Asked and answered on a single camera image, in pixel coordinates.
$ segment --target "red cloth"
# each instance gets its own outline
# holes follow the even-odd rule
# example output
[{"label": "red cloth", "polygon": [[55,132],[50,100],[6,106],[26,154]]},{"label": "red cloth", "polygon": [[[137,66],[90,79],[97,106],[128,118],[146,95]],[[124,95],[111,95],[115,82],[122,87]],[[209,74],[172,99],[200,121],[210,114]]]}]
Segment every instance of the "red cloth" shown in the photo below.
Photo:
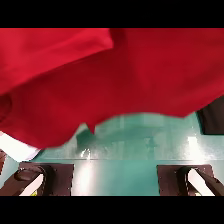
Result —
[{"label": "red cloth", "polygon": [[0,91],[12,99],[0,129],[32,146],[61,145],[80,123],[119,114],[184,117],[224,92],[224,29],[66,30],[21,29],[19,40],[0,30]]}]

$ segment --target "red fabric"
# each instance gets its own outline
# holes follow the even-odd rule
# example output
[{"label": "red fabric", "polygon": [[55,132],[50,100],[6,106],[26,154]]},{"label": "red fabric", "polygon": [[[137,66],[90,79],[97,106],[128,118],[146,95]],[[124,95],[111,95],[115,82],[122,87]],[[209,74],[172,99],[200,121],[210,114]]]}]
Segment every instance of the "red fabric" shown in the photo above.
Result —
[{"label": "red fabric", "polygon": [[[12,110],[0,123],[0,129],[38,148],[58,146],[69,140],[82,122],[93,128],[112,116],[137,112],[184,117],[223,94],[223,29],[125,28],[110,31],[111,39],[106,29],[99,35],[102,38],[92,39],[93,46],[99,46],[103,40],[100,50],[96,48],[96,51],[77,57],[79,45],[75,34],[70,43],[76,47],[66,48],[64,40],[64,44],[59,44],[58,54],[45,51],[42,62],[38,61],[42,57],[33,57],[32,63],[38,66],[32,67],[32,63],[26,61],[21,69],[16,58],[21,54],[28,58],[34,50],[29,45],[24,48],[25,45],[19,42],[20,53],[12,60],[19,69],[4,73],[3,66],[0,80],[6,78],[6,74],[15,77],[14,85],[11,81],[5,82],[8,83],[8,87],[3,87],[5,91],[18,86],[21,80],[25,83],[10,91]],[[51,35],[51,29],[47,32],[47,37],[58,41],[58,34],[53,35],[52,31]],[[84,46],[85,38],[80,38]],[[29,38],[21,37],[20,40],[24,44]],[[40,42],[43,51],[48,48],[44,36]],[[12,54],[6,46],[4,50],[1,58]]]}]

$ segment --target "table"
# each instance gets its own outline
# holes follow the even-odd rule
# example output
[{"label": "table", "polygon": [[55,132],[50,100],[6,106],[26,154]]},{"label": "table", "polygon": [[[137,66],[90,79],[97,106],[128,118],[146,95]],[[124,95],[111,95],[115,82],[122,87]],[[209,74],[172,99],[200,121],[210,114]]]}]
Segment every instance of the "table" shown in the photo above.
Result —
[{"label": "table", "polygon": [[[195,113],[184,119],[143,113],[110,119],[94,135],[83,126],[33,161],[74,164],[72,195],[159,195],[156,165],[208,163],[224,183],[223,160],[224,136],[201,135]],[[17,167],[6,158],[0,187]]]}]

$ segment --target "red shirt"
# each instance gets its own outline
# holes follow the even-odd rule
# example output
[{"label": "red shirt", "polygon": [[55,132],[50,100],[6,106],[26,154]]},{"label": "red shirt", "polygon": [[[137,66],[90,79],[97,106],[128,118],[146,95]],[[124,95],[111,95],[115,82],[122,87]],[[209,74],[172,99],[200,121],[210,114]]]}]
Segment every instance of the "red shirt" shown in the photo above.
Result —
[{"label": "red shirt", "polygon": [[0,48],[0,93],[12,101],[0,129],[38,148],[82,122],[184,117],[224,92],[223,29],[0,29]]}]

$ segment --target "red sleeve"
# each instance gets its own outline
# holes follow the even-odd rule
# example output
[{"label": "red sleeve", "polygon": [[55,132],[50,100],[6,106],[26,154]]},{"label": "red sleeve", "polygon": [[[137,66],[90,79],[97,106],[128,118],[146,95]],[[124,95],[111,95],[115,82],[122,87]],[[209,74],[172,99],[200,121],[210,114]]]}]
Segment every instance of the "red sleeve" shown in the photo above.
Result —
[{"label": "red sleeve", "polygon": [[112,40],[108,28],[1,28],[0,94],[109,48]]}]

